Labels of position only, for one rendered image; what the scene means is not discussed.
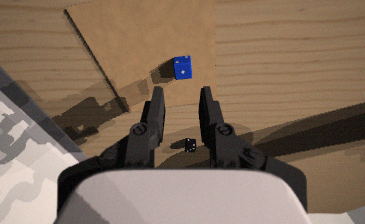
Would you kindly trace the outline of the brown flat mat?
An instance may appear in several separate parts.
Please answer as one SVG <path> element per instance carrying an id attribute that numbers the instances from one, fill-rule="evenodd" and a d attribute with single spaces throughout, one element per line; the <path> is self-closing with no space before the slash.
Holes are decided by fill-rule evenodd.
<path id="1" fill-rule="evenodd" d="M 199 103 L 216 89 L 215 0 L 95 0 L 66 7 L 128 112 L 154 86 L 165 107 Z M 174 57 L 191 56 L 192 78 L 176 80 Z"/>

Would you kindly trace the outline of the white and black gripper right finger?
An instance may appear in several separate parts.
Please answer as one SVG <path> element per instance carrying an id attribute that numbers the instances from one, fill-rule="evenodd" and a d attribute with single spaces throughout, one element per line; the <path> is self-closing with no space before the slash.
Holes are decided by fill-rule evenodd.
<path id="1" fill-rule="evenodd" d="M 237 136 L 233 126 L 224 122 L 219 101 L 213 101 L 210 86 L 201 88 L 198 113 L 201 140 L 210 149 L 210 167 L 251 168 L 273 174 L 293 190 L 308 215 L 305 174 L 290 164 L 265 156 Z"/>

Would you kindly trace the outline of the black die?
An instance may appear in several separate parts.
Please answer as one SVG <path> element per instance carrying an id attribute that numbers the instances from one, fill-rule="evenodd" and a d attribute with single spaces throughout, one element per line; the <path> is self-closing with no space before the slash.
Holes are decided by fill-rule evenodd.
<path id="1" fill-rule="evenodd" d="M 196 139 L 186 138 L 185 141 L 185 152 L 195 152 L 196 150 Z"/>

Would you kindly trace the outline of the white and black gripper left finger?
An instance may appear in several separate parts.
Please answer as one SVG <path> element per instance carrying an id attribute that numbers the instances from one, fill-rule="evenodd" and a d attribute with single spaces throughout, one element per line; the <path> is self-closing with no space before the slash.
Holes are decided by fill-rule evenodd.
<path id="1" fill-rule="evenodd" d="M 154 150 L 163 140 L 165 122 L 164 91 L 154 86 L 151 101 L 145 101 L 141 120 L 129 134 L 93 156 L 64 169 L 57 179 L 57 214 L 75 186 L 99 171 L 114 168 L 154 167 Z M 150 160 L 150 162 L 148 162 Z"/>

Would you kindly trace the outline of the blue die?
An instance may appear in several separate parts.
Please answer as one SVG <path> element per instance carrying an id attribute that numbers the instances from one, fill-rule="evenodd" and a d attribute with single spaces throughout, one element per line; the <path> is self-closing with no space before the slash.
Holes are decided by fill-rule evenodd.
<path id="1" fill-rule="evenodd" d="M 173 59 L 173 68 L 176 80 L 191 79 L 192 67 L 191 56 L 179 56 Z"/>

